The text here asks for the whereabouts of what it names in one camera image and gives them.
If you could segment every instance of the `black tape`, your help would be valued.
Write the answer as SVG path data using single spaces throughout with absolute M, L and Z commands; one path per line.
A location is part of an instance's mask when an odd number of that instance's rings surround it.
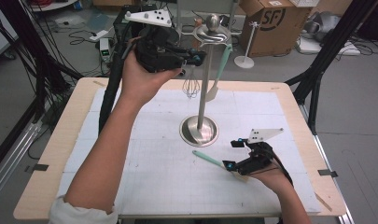
M 45 165 L 45 164 L 36 164 L 34 166 L 34 171 L 37 170 L 37 171 L 47 171 L 47 169 L 49 168 L 48 165 Z
M 331 175 L 331 177 L 337 177 L 337 172 L 331 171 L 329 169 L 326 170 L 318 170 L 317 171 L 320 175 Z

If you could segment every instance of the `white sleeve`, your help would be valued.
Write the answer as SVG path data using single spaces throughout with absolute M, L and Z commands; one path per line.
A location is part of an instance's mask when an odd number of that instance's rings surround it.
M 113 207 L 113 212 L 107 214 L 98 209 L 74 207 L 63 201 L 63 196 L 58 197 L 49 211 L 49 223 L 51 224 L 116 224 L 118 214 Z

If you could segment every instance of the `black metal frame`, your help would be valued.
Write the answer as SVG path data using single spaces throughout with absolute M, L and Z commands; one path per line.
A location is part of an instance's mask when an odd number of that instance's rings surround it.
M 27 67 L 28 71 L 36 77 L 36 98 L 29 105 L 28 109 L 21 116 L 20 120 L 13 127 L 7 138 L 0 146 L 0 163 L 10 151 L 11 147 L 20 136 L 28 122 L 33 119 L 33 122 L 37 122 L 44 114 L 44 106 L 46 99 L 46 79 L 51 85 L 51 91 L 62 92 L 65 91 L 68 85 L 63 79 L 61 72 L 66 73 L 68 76 L 74 79 L 80 79 L 83 76 L 78 72 L 64 66 L 49 54 L 43 41 L 38 36 L 31 20 L 27 13 L 22 8 L 20 1 L 17 0 L 0 0 L 0 10 L 5 15 L 13 29 L 16 31 L 20 41 L 35 59 L 36 68 L 33 70 L 31 67 Z M 9 41 L 9 44 L 13 47 L 17 47 L 17 42 L 11 40 L 9 36 L 0 27 L 0 32 Z
M 325 74 L 326 69 L 328 69 L 340 50 L 344 47 L 348 38 L 377 2 L 378 0 L 354 0 L 343 14 L 343 17 L 310 67 L 305 72 L 285 82 L 289 86 L 300 82 L 296 90 L 293 92 L 299 105 L 304 105 L 308 94 L 310 92 L 312 93 L 307 123 L 313 134 L 316 134 L 316 110 L 322 76 Z

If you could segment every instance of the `round metal base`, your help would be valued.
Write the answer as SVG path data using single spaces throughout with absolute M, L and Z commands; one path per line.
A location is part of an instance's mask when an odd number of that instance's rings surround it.
M 238 56 L 234 59 L 236 65 L 242 68 L 251 68 L 255 65 L 255 62 L 251 58 L 245 56 Z
M 184 119 L 180 123 L 180 136 L 189 145 L 194 147 L 207 147 L 216 142 L 218 127 L 213 120 L 203 117 L 203 127 L 197 129 L 198 116 Z

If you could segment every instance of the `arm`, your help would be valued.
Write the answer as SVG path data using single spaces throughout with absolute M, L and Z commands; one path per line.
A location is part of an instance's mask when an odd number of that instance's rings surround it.
M 258 173 L 250 174 L 250 176 L 260 180 L 265 186 L 267 186 L 267 188 L 271 189 L 278 196 L 284 224 L 311 223 L 296 190 L 294 190 L 282 171 L 275 168 L 276 166 L 271 164 L 270 167 L 267 167 Z
M 65 197 L 74 207 L 112 211 L 137 114 L 159 88 L 180 69 L 150 74 L 137 61 L 133 50 L 122 74 L 119 100 L 91 152 L 78 169 Z

